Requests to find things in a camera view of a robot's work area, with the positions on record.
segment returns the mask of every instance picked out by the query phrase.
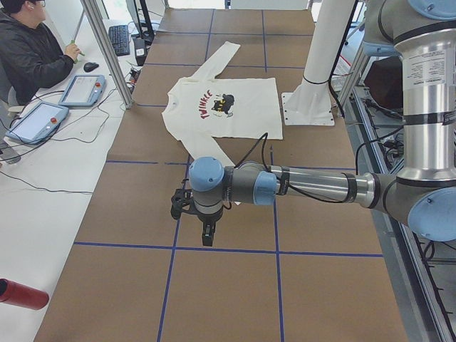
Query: black hair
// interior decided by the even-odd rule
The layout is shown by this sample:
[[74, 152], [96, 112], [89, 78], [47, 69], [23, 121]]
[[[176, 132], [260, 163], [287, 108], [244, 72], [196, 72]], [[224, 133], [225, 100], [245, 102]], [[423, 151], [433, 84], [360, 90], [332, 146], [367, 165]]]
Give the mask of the black hair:
[[36, 4], [36, 0], [0, 0], [1, 4], [5, 8], [5, 12], [8, 14], [15, 14], [22, 8], [24, 2], [30, 1]]

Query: cartoon character print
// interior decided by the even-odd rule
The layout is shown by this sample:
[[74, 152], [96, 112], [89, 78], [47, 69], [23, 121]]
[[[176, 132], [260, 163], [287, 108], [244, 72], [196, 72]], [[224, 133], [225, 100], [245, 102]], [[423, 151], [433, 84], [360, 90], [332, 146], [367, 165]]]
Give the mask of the cartoon character print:
[[233, 116], [233, 112], [230, 112], [229, 109], [234, 105], [234, 96], [223, 94], [222, 96], [216, 95], [216, 100], [214, 101], [214, 107], [211, 108], [216, 116], [221, 117], [222, 113], [227, 115], [227, 118]]

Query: hand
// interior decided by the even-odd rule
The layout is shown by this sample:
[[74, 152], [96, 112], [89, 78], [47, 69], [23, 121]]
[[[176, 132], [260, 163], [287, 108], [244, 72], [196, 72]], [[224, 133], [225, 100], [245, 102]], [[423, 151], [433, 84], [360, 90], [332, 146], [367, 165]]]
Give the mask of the hand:
[[70, 44], [65, 48], [65, 54], [76, 61], [78, 55], [81, 54], [81, 50], [76, 44]]

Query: warning label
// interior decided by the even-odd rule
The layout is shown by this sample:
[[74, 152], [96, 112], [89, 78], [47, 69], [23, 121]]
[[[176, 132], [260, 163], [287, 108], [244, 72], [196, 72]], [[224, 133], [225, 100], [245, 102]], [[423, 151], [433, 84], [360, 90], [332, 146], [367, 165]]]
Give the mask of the warning label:
[[447, 67], [446, 50], [431, 51], [419, 56], [409, 57], [404, 59], [403, 63], [405, 66], [403, 75], [404, 90], [446, 84], [448, 76], [451, 77], [450, 83], [453, 83], [452, 64], [449, 64], [451, 66], [450, 74], [448, 75], [447, 73], [449, 68]]

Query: tablet device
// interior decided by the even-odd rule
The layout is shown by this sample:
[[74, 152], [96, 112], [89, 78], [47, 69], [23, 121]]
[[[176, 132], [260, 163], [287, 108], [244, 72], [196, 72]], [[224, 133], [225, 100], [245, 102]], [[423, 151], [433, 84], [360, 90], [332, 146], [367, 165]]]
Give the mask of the tablet device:
[[103, 75], [74, 75], [63, 93], [59, 105], [66, 107], [92, 107], [106, 86]]
[[68, 115], [68, 108], [40, 102], [6, 132], [5, 136], [27, 144], [39, 144], [46, 139]]

